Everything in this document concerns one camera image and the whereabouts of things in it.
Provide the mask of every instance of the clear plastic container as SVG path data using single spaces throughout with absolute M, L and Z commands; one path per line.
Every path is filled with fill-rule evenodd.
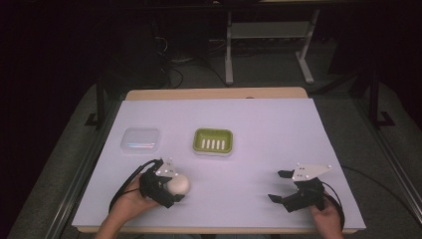
M 120 147 L 125 153 L 153 153 L 159 145 L 159 130 L 155 127 L 130 127 L 124 132 Z

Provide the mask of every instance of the human hand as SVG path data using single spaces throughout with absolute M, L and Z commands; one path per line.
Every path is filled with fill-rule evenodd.
M 334 204 L 324 197 L 323 206 L 322 211 L 314 205 L 310 206 L 317 232 L 323 239 L 344 238 L 341 232 L 340 216 Z
M 159 205 L 154 200 L 143 198 L 138 188 L 139 176 L 127 186 L 126 193 L 115 202 L 111 212 L 100 227 L 96 238 L 115 238 L 124 223 L 140 215 L 142 212 Z

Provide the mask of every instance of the forearm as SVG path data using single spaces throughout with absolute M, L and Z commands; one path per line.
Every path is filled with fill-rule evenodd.
M 322 237 L 322 239 L 344 239 L 344 236 L 342 235 L 342 233 L 332 233 L 330 235 L 320 234 L 320 236 Z
M 102 223 L 99 231 L 97 232 L 96 239 L 114 239 L 117 237 L 118 232 L 124 222 L 114 219 L 110 215 Z

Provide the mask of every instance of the metal stand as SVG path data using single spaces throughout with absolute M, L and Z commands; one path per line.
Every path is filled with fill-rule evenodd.
M 101 78 L 97 80 L 97 120 L 94 119 L 95 117 L 96 114 L 90 114 L 85 125 L 100 129 L 105 120 L 105 92 Z
M 313 38 L 314 29 L 317 24 L 317 16 L 319 15 L 319 9 L 314 10 L 313 17 L 308 25 L 307 34 L 305 35 L 305 44 L 302 47 L 302 50 L 296 52 L 296 57 L 298 59 L 299 65 L 301 66 L 302 73 L 304 74 L 305 81 L 308 84 L 314 83 L 313 75 L 311 74 L 310 68 L 308 67 L 305 56 L 307 55 L 308 47 L 310 46 L 311 39 Z
M 377 129 L 381 126 L 394 126 L 395 123 L 387 112 L 381 112 L 384 120 L 378 120 L 378 93 L 379 79 L 374 71 L 369 88 L 369 119 Z
M 301 22 L 260 22 L 260 23 L 232 23 L 232 12 L 228 12 L 227 41 L 226 41 L 226 84 L 233 85 L 232 39 L 251 38 L 304 38 L 302 49 L 296 52 L 305 81 L 314 83 L 314 78 L 305 57 L 317 24 L 319 9 L 314 10 L 310 21 Z

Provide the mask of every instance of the black cable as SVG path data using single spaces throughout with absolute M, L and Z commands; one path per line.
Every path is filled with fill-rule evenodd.
M 238 41 L 232 46 L 232 56 L 236 58 L 250 58 L 260 54 L 258 48 L 251 46 L 250 41 Z
M 210 46 L 210 45 L 216 45 L 216 42 L 222 42 L 222 43 L 220 43 L 217 46 Z M 211 49 L 209 49 L 208 54 L 209 55 L 214 55 L 214 54 L 216 54 L 216 53 L 218 53 L 218 52 L 226 49 L 225 48 L 226 47 L 226 40 L 223 39 L 223 40 L 220 40 L 220 41 L 210 42 L 208 44 L 208 47 L 209 48 L 212 47 Z
M 341 165 L 342 168 L 348 169 L 350 171 L 354 171 L 360 175 L 362 175 L 363 177 L 366 177 L 367 179 L 371 180 L 372 182 L 374 182 L 375 184 L 377 184 L 378 186 L 382 187 L 384 190 L 386 190 L 388 193 L 390 193 L 403 207 L 404 209 L 407 210 L 407 212 L 412 216 L 412 218 L 415 220 L 416 224 L 418 224 L 418 226 L 422 229 L 422 224 L 419 222 L 419 218 L 413 213 L 413 211 L 406 205 L 406 203 L 397 195 L 395 194 L 393 191 L 391 191 L 388 187 L 384 186 L 382 183 L 380 183 L 379 181 L 375 180 L 374 178 L 370 177 L 369 175 L 365 174 L 364 172 L 361 172 L 357 169 L 354 169 L 352 167 L 349 166 L 345 166 L 345 165 Z
M 126 193 L 125 190 L 126 190 L 127 186 L 131 182 L 133 182 L 133 180 L 137 177 L 137 175 L 140 174 L 143 171 L 143 169 L 146 168 L 148 165 L 150 165 L 152 163 L 156 163 L 157 161 L 159 161 L 159 160 L 158 159 L 151 160 L 151 161 L 147 162 L 146 164 L 141 165 L 137 170 L 134 171 L 134 173 L 124 182 L 124 184 L 120 187 L 120 189 L 118 190 L 118 192 L 112 198 L 111 202 L 109 203 L 108 212 L 111 212 L 111 209 L 114 206 L 115 202 L 122 195 L 124 195 Z
M 179 82 L 179 84 L 177 84 L 175 87 L 172 88 L 172 89 L 177 89 L 183 83 L 183 80 L 184 80 L 183 74 L 180 71 L 176 70 L 176 69 L 170 69 L 170 71 L 176 72 L 176 73 L 178 73 L 180 75 L 180 82 Z
M 122 193 L 121 195 L 125 195 L 125 194 L 127 194 L 127 193 L 130 193 L 130 192 L 132 192 L 132 191 L 137 191 L 137 190 L 139 190 L 139 187 L 138 187 L 138 188 L 136 188 L 136 189 L 132 189 L 132 190 L 126 191 L 126 192 Z
M 135 72 L 133 69 L 131 69 L 129 66 L 127 66 L 125 63 L 123 63 L 117 56 L 115 56 L 113 53 L 111 53 L 110 51 L 108 51 L 103 46 L 103 44 L 101 42 L 99 42 L 98 40 L 96 40 L 96 43 L 97 43 L 97 46 L 99 46 L 106 55 L 108 55 L 112 60 L 114 60 L 118 65 L 120 65 L 128 73 L 130 73 L 134 77 L 137 77 L 137 78 L 141 79 L 145 83 L 151 83 L 151 84 L 154 83 L 153 80 L 150 80 L 148 78 L 145 78 L 145 77 L 141 76 L 140 74 L 138 74 L 137 72 Z
M 344 228 L 345 216 L 344 216 L 344 211 L 342 209 L 340 198 L 338 194 L 335 192 L 334 188 L 332 188 L 328 183 L 323 182 L 323 181 L 321 183 L 329 187 L 331 191 L 334 193 L 335 197 L 337 198 L 337 200 L 335 200 L 332 196 L 326 193 L 323 195 L 326 199 L 328 199 L 334 205 L 335 209 L 337 210 L 338 216 L 340 217 L 340 227 L 342 231 L 342 229 Z
M 343 228 L 344 228 L 344 222 L 345 222 L 345 216 L 344 216 L 344 211 L 342 210 L 342 206 L 332 196 L 325 194 L 324 197 L 326 199 L 328 199 L 334 205 L 335 209 L 337 210 L 338 216 L 340 217 L 340 228 L 341 228 L 341 231 L 342 231 Z
M 210 70 L 211 72 L 213 72 L 218 77 L 218 79 L 224 84 L 225 87 L 227 87 L 227 88 L 230 87 L 230 85 L 227 85 L 226 84 L 226 82 L 224 81 L 224 79 L 217 73 L 217 71 L 215 71 L 208 64 L 207 65 L 203 65 L 203 64 L 199 64 L 199 63 L 197 63 L 197 64 L 189 63 L 189 64 L 176 65 L 174 67 L 180 68 L 180 67 L 192 67 L 192 66 L 195 66 L 195 67 L 203 67 L 203 68 L 206 68 L 206 69 Z
M 322 184 L 324 184 L 325 186 L 327 186 L 327 187 L 329 187 L 331 189 L 331 191 L 334 193 L 335 197 L 337 198 L 338 204 L 340 205 L 340 207 L 342 207 L 340 198 L 338 197 L 338 195 L 335 192 L 335 190 L 330 185 L 328 185 L 328 183 L 323 182 Z

